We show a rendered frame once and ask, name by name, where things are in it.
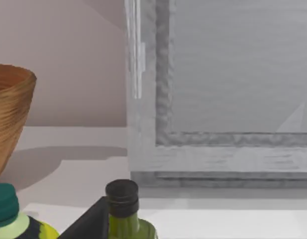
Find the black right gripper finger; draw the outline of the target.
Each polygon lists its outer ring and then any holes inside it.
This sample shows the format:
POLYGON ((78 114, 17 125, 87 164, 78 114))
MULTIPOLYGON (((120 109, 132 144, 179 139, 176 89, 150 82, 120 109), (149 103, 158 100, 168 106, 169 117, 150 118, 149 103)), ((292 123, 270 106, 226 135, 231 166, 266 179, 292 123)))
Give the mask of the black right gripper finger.
POLYGON ((74 221, 58 239, 108 239, 108 204, 101 197, 74 221))

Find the green glass bottle black cap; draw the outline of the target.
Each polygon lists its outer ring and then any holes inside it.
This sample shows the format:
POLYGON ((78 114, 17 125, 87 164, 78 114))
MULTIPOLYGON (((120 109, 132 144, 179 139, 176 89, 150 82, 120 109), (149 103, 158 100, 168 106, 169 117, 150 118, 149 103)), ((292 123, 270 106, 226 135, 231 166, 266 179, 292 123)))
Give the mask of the green glass bottle black cap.
POLYGON ((108 204, 108 239, 158 239, 156 228, 138 217, 138 185, 116 179, 105 187, 108 204))

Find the yellow bottle teal cap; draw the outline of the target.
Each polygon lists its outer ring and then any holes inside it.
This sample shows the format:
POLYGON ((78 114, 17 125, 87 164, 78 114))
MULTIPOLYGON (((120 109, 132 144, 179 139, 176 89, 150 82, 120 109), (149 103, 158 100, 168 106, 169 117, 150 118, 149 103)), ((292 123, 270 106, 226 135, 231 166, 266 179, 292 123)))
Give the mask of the yellow bottle teal cap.
POLYGON ((20 211, 15 187, 0 183, 0 239, 58 239, 49 224, 20 211))

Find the grey cabinet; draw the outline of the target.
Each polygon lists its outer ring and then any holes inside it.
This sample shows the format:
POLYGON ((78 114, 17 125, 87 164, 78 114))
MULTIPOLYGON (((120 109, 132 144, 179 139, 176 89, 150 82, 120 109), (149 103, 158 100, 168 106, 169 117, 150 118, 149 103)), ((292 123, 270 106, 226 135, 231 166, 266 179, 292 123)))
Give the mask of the grey cabinet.
POLYGON ((143 187, 307 188, 307 147, 156 143, 156 0, 124 0, 131 178, 143 187))

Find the brown woven basket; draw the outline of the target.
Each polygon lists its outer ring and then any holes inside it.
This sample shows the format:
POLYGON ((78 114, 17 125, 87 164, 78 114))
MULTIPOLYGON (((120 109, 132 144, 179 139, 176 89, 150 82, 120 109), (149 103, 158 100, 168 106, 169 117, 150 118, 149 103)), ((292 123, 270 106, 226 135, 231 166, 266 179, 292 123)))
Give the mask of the brown woven basket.
POLYGON ((0 64, 0 176, 27 120, 36 81, 28 69, 0 64))

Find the grey cabinet door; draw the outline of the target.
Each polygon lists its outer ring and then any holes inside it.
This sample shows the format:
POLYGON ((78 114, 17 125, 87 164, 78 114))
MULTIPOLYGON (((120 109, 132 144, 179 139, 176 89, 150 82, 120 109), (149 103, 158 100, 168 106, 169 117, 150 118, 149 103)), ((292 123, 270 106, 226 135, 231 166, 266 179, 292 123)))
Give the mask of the grey cabinet door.
POLYGON ((156 143, 307 147, 307 0, 156 0, 156 143))

